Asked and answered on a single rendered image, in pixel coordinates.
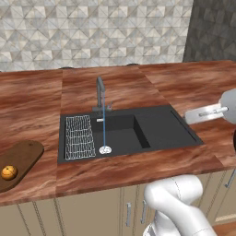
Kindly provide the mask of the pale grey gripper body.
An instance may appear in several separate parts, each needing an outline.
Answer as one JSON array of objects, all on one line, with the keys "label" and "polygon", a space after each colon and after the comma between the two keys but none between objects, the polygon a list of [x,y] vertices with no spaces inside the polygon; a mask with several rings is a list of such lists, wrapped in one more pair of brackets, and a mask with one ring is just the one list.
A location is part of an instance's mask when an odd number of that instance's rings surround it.
[{"label": "pale grey gripper body", "polygon": [[216,103],[187,111],[184,113],[183,118],[188,124],[199,124],[221,118],[223,113],[228,109],[228,107],[221,106],[220,103]]}]

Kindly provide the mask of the beige cupboard door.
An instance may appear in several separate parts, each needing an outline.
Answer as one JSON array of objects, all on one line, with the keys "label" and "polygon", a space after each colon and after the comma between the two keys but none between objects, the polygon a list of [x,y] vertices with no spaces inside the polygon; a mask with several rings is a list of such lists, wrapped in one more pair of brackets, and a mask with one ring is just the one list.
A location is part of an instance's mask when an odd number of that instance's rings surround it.
[{"label": "beige cupboard door", "polygon": [[152,222],[155,212],[147,205],[147,213],[146,213],[146,221],[144,224],[140,223],[140,219],[142,216],[142,208],[144,200],[144,189],[146,187],[146,184],[140,184],[139,185],[139,196],[138,196],[138,204],[137,204],[137,212],[136,212],[136,233],[135,236],[143,236],[143,232],[146,229],[146,227]]},{"label": "beige cupboard door", "polygon": [[0,231],[12,236],[62,236],[52,199],[0,206]]},{"label": "beige cupboard door", "polygon": [[236,221],[236,176],[225,187],[233,170],[198,175],[203,184],[203,195],[194,202],[212,226]]},{"label": "beige cupboard door", "polygon": [[[131,203],[131,219],[130,227],[126,227],[127,207],[126,204]],[[123,236],[132,236],[134,225],[134,214],[136,208],[136,186],[128,186],[124,188],[124,211],[123,211]]]},{"label": "beige cupboard door", "polygon": [[66,236],[121,236],[119,188],[57,198]]}]

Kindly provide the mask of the brown wooden cutting board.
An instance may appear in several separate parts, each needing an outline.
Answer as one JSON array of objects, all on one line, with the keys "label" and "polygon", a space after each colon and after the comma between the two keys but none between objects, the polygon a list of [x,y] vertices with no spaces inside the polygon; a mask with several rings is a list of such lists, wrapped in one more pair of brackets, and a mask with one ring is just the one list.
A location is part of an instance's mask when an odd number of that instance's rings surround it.
[{"label": "brown wooden cutting board", "polygon": [[[14,188],[30,171],[44,152],[43,144],[38,141],[24,140],[16,143],[0,156],[0,193]],[[1,170],[8,165],[18,169],[18,175],[11,181],[1,177]]]}]

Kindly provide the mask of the orange fruit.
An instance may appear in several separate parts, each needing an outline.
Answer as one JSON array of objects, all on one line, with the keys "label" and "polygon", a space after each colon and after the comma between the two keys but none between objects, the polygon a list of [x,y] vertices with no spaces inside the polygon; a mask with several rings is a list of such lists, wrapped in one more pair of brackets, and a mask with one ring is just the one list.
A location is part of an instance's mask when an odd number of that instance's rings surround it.
[{"label": "orange fruit", "polygon": [[18,175],[18,169],[15,166],[8,165],[1,170],[1,177],[6,181],[11,181]]}]

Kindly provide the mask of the black sink basin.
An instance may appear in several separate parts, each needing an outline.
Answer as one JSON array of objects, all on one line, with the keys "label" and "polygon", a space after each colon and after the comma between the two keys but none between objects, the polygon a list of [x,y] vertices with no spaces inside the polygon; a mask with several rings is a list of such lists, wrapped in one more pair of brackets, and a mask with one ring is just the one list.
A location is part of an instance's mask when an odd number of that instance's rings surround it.
[{"label": "black sink basin", "polygon": [[[203,144],[200,137],[170,105],[105,112],[104,119],[102,112],[63,114],[60,117],[57,159],[60,164],[88,160],[65,159],[65,119],[79,115],[88,115],[91,122],[96,156],[88,159],[188,148]],[[101,155],[104,124],[106,145],[112,148],[112,152]]]}]

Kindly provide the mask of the blue water stream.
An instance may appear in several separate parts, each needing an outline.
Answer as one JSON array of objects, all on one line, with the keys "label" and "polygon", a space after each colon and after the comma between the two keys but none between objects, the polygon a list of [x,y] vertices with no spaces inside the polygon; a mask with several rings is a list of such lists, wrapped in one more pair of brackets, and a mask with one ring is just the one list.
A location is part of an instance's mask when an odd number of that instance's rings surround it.
[{"label": "blue water stream", "polygon": [[[105,93],[102,93],[102,117],[105,117]],[[110,154],[112,152],[112,148],[106,145],[106,127],[104,124],[103,127],[103,146],[100,147],[100,154]]]}]

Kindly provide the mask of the grey sink faucet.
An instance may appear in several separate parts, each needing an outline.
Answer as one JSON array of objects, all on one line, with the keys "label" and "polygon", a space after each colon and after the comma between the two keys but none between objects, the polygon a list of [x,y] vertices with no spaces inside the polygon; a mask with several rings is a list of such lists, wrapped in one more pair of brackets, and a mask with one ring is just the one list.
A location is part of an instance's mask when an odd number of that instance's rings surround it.
[{"label": "grey sink faucet", "polygon": [[92,108],[94,112],[110,112],[112,110],[112,103],[105,104],[105,86],[101,77],[97,77],[97,106]]}]

